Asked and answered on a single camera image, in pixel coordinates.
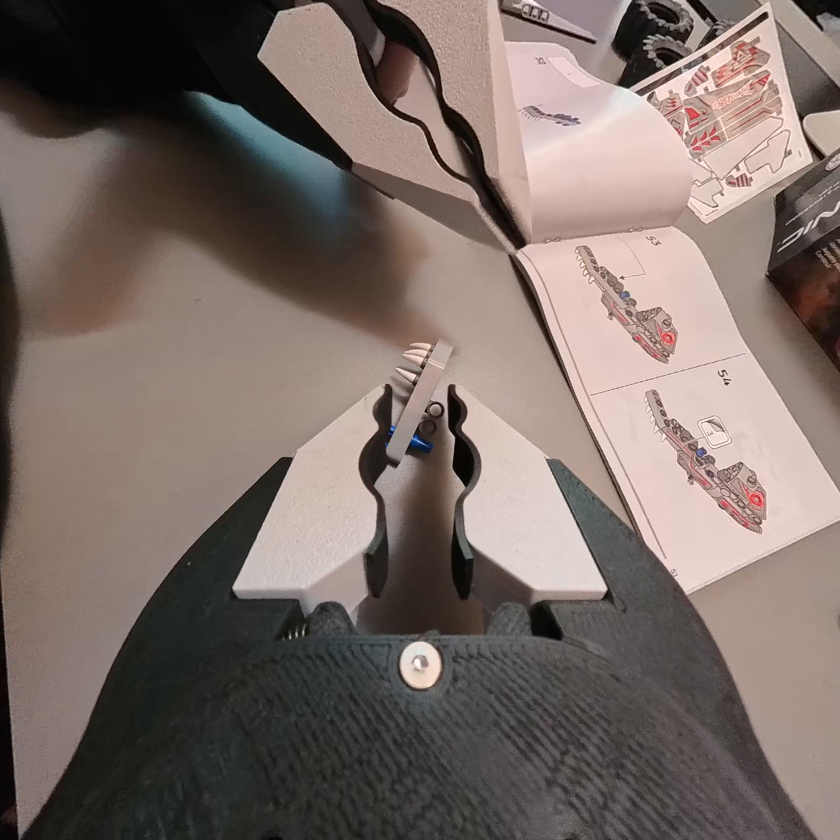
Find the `black cardboard box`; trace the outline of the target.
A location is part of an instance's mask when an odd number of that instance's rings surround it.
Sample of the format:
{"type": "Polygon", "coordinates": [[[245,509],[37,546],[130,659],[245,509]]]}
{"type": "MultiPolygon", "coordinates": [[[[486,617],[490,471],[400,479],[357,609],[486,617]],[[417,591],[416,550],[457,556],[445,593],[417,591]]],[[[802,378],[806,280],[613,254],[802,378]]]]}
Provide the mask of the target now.
{"type": "Polygon", "coordinates": [[[839,151],[774,198],[770,283],[839,366],[839,151]]]}

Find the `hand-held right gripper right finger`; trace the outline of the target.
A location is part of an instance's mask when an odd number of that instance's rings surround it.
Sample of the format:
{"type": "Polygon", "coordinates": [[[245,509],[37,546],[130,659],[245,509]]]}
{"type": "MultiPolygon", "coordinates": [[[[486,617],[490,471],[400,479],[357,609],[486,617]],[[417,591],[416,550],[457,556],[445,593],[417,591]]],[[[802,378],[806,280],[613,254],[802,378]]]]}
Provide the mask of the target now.
{"type": "Polygon", "coordinates": [[[513,604],[609,608],[608,584],[553,470],[554,461],[463,386],[447,391],[454,511],[451,571],[458,596],[480,605],[484,627],[513,604]]]}

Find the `instruction booklet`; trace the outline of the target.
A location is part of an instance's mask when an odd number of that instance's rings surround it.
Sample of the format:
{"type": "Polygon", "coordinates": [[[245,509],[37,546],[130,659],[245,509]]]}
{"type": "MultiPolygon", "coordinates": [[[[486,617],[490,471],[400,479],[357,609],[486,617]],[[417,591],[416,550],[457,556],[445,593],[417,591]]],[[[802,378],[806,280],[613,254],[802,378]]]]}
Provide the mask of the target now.
{"type": "Polygon", "coordinates": [[[838,489],[673,226],[690,158],[564,47],[508,43],[531,242],[516,261],[647,546],[686,592],[838,522],[838,489]]]}

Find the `grey toy panel piece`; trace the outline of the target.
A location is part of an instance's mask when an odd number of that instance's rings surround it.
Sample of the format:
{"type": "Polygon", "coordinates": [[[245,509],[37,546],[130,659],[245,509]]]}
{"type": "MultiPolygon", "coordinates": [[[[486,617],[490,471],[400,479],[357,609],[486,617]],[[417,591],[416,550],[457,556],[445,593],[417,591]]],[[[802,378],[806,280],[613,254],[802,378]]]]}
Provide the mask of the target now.
{"type": "Polygon", "coordinates": [[[554,33],[571,37],[588,45],[597,43],[591,31],[573,24],[539,2],[499,1],[499,9],[503,14],[530,25],[551,30],[554,33]]]}

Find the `red grey sticker sheet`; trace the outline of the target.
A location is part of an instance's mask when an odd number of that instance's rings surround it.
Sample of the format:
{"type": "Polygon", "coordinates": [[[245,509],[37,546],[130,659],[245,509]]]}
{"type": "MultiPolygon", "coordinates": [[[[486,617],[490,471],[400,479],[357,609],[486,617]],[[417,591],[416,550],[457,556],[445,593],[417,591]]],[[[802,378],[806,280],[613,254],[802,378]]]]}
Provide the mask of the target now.
{"type": "Polygon", "coordinates": [[[704,224],[814,162],[770,3],[632,90],[685,145],[688,206],[704,224]]]}

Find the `grey toothed toy jaw piece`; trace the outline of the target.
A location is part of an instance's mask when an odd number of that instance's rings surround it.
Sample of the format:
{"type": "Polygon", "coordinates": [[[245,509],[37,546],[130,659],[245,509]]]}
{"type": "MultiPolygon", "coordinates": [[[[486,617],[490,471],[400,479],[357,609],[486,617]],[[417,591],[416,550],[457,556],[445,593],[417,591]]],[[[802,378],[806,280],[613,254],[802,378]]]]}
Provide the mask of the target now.
{"type": "Polygon", "coordinates": [[[435,343],[414,342],[402,353],[408,367],[397,367],[395,372],[409,384],[410,394],[385,448],[392,466],[399,466],[410,448],[453,349],[450,343],[438,339],[435,343]]]}

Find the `white rounded object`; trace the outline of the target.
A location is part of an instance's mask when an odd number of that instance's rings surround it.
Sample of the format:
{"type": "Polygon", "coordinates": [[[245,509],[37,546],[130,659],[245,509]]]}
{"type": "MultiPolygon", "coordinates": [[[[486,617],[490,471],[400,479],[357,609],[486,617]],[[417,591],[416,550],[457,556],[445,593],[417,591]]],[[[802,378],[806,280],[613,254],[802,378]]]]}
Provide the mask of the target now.
{"type": "Polygon", "coordinates": [[[802,120],[802,129],[810,145],[822,157],[839,150],[839,109],[813,112],[802,120]]]}

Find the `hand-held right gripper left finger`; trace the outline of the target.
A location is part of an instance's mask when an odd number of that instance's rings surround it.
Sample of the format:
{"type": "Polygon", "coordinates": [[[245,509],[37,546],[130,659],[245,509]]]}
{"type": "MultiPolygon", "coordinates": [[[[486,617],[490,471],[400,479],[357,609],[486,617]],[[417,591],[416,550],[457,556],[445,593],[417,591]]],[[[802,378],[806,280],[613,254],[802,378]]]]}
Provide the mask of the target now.
{"type": "Polygon", "coordinates": [[[385,502],[393,390],[375,387],[299,447],[233,585],[239,600],[336,602],[354,616],[389,571],[385,502]]]}

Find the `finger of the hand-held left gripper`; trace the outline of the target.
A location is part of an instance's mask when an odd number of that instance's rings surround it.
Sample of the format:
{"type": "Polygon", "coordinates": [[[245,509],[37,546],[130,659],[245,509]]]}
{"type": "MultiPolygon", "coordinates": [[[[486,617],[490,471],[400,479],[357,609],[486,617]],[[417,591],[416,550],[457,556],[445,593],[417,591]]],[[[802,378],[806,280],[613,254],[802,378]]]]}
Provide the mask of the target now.
{"type": "Polygon", "coordinates": [[[350,157],[351,172],[447,228],[508,253],[443,123],[433,81],[388,40],[373,2],[295,2],[259,49],[269,73],[350,157]]]}
{"type": "Polygon", "coordinates": [[[530,190],[497,2],[373,2],[385,37],[425,65],[479,203],[504,241],[530,240],[530,190]]]}

